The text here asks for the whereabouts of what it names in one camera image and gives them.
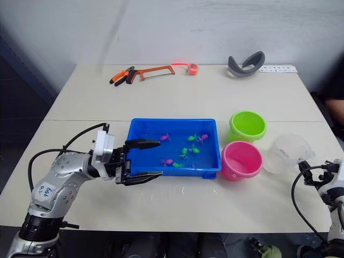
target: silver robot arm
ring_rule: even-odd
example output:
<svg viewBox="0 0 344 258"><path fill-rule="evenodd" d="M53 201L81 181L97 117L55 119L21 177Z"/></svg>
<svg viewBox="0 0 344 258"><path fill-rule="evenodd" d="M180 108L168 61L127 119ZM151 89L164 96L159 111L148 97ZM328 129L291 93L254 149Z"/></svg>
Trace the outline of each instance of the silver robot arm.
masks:
<svg viewBox="0 0 344 258"><path fill-rule="evenodd" d="M116 184L134 185L160 176L161 172L131 176L131 160L127 159L127 153L132 148L159 145L155 140L138 139L126 141L123 147L113 149L114 136L99 130L95 149L90 153L67 152L59 155L48 174L35 185L25 221L6 257L18 254L47 254L48 257L58 241L60 228L78 228L63 221L63 218L84 182L101 177L104 180L114 178Z"/></svg>

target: black cable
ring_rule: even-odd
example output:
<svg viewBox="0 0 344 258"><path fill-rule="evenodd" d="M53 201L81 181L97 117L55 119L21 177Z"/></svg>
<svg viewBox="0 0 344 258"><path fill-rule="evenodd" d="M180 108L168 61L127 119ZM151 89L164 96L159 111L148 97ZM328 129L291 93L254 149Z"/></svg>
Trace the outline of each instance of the black cable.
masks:
<svg viewBox="0 0 344 258"><path fill-rule="evenodd" d="M343 203L339 202L337 206L338 217L342 228L344 228L344 218L343 218Z"/></svg>
<svg viewBox="0 0 344 258"><path fill-rule="evenodd" d="M293 184L292 184L292 187L291 187L291 200L292 200L292 203L297 211L297 213L299 213L300 217L303 219L303 221L308 225L308 227L311 228L311 230L316 234L316 236L318 238L320 238L322 240L322 242L326 243L327 241L319 234L319 232L312 226L312 224L305 218L305 216L303 216L303 214L301 213L301 211L299 210L296 202L295 202L295 186L297 184L297 182L299 181L300 177L307 171L309 170L312 170L312 169L316 169L316 168L322 168L323 166L315 166L315 167L309 167L309 168L306 168L304 170L302 170L300 172L300 174L298 174L298 176L295 178Z"/></svg>
<svg viewBox="0 0 344 258"><path fill-rule="evenodd" d="M74 136L69 142L67 142L66 145L62 146L62 149L67 149L77 138L79 138L80 136L82 136L83 134L89 132L89 131L92 131L93 129L96 129L98 127L101 127L103 126L103 130L108 132L109 131L109 125L107 123L101 123L101 124L98 124L98 125L94 125L94 126L91 126L90 128L87 128L85 129L84 131L78 133L76 136Z"/></svg>
<svg viewBox="0 0 344 258"><path fill-rule="evenodd" d="M28 178L28 184L30 186L30 191L32 192L33 190L33 182L32 182L32 164L33 161L40 155L45 154L45 153L49 153L49 152L76 152L76 153L82 153L82 152L77 152L75 150L68 150L68 149L46 149L43 150L39 153L36 153L29 161L28 163L28 167L27 167L27 178Z"/></svg>

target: white label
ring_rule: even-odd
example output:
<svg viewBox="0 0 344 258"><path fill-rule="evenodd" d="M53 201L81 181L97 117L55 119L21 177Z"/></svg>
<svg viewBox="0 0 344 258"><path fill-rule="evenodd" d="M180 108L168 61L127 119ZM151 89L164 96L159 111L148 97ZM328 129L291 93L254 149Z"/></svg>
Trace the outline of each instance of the white label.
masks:
<svg viewBox="0 0 344 258"><path fill-rule="evenodd" d="M39 187L37 187L36 193L34 198L40 202L43 202L49 199L52 192L55 190L55 186L49 184L47 182L42 183Z"/></svg>
<svg viewBox="0 0 344 258"><path fill-rule="evenodd" d="M261 73L297 73L296 67L290 64L282 65L263 65L259 68Z"/></svg>

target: blue tray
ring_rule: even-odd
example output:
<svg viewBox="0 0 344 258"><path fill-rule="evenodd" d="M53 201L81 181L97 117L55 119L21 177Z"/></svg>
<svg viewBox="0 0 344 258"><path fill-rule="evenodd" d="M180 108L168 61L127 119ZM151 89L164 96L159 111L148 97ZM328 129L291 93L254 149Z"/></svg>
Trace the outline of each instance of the blue tray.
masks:
<svg viewBox="0 0 344 258"><path fill-rule="evenodd" d="M219 142L214 119L144 119L135 118L131 121L128 140L146 138L159 140L168 134L170 139L161 141L159 147L151 149L133 149L128 158L132 160L132 175L162 171L163 176L201 176L202 178L216 178L221 170ZM207 134L209 137L201 142L188 141L188 137L197 134ZM200 153L188 151L189 159L179 155L182 149L192 148ZM162 161L173 159L184 167L174 167L172 164L164 166Z"/></svg>

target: pink bucket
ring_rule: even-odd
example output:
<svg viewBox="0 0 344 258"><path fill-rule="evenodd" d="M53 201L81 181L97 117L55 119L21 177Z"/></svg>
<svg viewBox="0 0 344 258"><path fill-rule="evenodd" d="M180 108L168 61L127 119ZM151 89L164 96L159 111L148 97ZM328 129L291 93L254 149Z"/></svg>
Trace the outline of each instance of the pink bucket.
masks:
<svg viewBox="0 0 344 258"><path fill-rule="evenodd" d="M222 170L231 181L254 177L263 167L263 157L259 150L245 141L228 144L222 151Z"/></svg>

